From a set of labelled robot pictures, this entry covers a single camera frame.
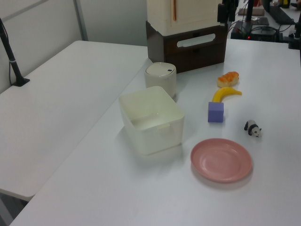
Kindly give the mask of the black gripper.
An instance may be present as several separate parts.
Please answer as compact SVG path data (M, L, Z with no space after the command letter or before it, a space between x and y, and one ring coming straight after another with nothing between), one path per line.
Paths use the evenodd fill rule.
M226 23L227 22L227 11L228 13L228 21L235 21L235 14L239 4L239 0L222 0L222 4L218 4L217 11L217 22Z

